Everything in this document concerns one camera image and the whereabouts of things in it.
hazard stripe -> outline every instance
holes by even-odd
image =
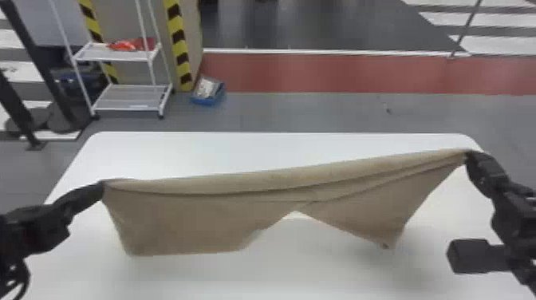
[[[104,38],[101,31],[101,26],[97,21],[97,15],[91,0],[78,0],[82,14],[84,15],[85,26],[87,27],[89,34],[94,42],[104,43]],[[110,81],[114,84],[119,83],[117,80],[117,70],[108,61],[104,63],[104,72],[110,77]]]
[[[194,88],[194,80],[191,75],[190,61],[188,58],[188,46],[184,34],[184,20],[180,11],[179,0],[163,0],[167,17],[167,31],[171,41],[175,69],[179,78],[180,89],[191,91]]]

white shelf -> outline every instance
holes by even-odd
[[[160,43],[155,45],[154,50],[148,51],[115,51],[104,43],[90,42],[84,45],[75,55],[76,61],[152,61],[162,48]]]
[[[93,109],[161,113],[171,89],[171,85],[108,85],[93,104]]]

blue container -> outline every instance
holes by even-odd
[[[211,90],[207,91],[204,90],[200,92],[200,89],[203,89],[203,82],[209,81],[211,84]],[[205,106],[212,106],[217,103],[219,103],[225,94],[225,84],[221,81],[217,81],[214,79],[210,79],[208,77],[201,77],[199,79],[199,84],[195,88],[195,91],[193,92],[190,101],[191,103],[197,104],[197,105],[205,105]]]

towel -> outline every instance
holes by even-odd
[[[103,202],[130,255],[236,251],[292,211],[394,247],[464,149],[261,172],[104,182]]]

red floor stripe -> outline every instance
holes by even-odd
[[[232,92],[536,94],[536,59],[205,54]]]

